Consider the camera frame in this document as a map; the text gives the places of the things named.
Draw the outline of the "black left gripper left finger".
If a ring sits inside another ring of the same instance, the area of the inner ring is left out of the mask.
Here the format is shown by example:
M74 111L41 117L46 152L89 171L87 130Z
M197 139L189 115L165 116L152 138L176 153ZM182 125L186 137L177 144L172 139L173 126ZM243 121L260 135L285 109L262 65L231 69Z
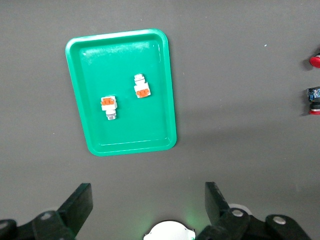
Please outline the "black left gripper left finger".
M75 240L93 209L92 186L82 183L58 208L32 221L36 240Z

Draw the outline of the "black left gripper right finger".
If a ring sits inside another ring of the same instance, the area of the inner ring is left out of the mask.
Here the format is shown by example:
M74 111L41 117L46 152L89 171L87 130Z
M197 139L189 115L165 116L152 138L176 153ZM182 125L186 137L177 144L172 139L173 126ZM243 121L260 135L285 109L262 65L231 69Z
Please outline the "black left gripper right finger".
M214 230L226 234L244 234L250 216L241 208L230 207L215 182L205 183L205 210Z

